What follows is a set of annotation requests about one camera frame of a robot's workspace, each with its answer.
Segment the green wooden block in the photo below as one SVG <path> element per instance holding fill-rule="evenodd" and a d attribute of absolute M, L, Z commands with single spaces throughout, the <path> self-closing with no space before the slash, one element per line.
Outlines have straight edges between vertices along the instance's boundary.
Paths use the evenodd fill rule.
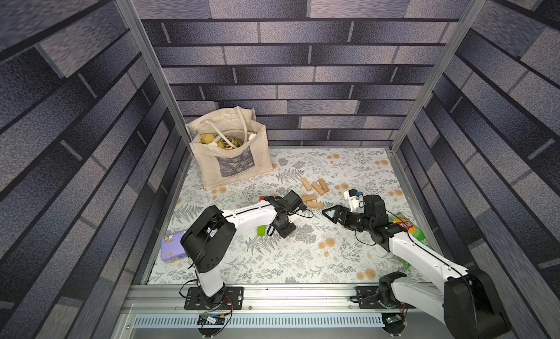
<path fill-rule="evenodd" d="M 267 228 L 266 228 L 265 225 L 259 226 L 259 227 L 258 227 L 258 235 L 259 235 L 259 236 L 265 236 L 265 234 L 266 234 L 266 229 L 267 229 Z"/>

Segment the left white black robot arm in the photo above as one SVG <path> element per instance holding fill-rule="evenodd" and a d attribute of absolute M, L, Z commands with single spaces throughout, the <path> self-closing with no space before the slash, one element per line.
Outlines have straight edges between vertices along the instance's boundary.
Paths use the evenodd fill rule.
<path fill-rule="evenodd" d="M 221 210 L 215 205 L 206 208 L 180 240 L 193 262 L 198 288 L 206 300 L 218 303 L 224 296 L 220 263 L 234 237 L 268 226 L 271 232 L 287 238 L 296 230 L 292 217 L 303 217 L 306 210 L 302 198 L 294 191 L 284 197 L 266 196 L 239 209 Z"/>

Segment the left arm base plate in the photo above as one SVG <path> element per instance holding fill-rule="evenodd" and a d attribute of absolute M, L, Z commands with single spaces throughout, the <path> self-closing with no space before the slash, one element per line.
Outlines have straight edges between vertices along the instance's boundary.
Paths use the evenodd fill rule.
<path fill-rule="evenodd" d="M 207 296 L 200 287 L 190 287 L 185 295 L 185 310 L 241 310 L 244 301 L 243 287 L 225 286 L 213 296 Z"/>

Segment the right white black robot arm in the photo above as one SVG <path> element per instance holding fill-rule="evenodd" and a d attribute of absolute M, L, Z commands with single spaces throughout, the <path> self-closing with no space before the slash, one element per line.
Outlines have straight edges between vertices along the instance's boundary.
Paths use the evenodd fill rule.
<path fill-rule="evenodd" d="M 331 222 L 353 232 L 367 232 L 375 244 L 415 267 L 429 284 L 395 271 L 379 279 L 376 293 L 355 297 L 385 308 L 412 305 L 446 325 L 455 338 L 497 338 L 512 329 L 490 275 L 446 259 L 414 238 L 407 229 L 374 210 L 352 212 L 344 206 L 323 210 Z"/>

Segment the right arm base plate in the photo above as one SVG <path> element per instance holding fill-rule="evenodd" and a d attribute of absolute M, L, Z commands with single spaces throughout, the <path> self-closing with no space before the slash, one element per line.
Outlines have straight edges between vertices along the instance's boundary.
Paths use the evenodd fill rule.
<path fill-rule="evenodd" d="M 356 294 L 350 297 L 352 303 L 357 304 L 360 309 L 389 309 L 403 310 L 414 308 L 414 306 L 397 301 L 392 293 L 381 286 L 356 286 Z"/>

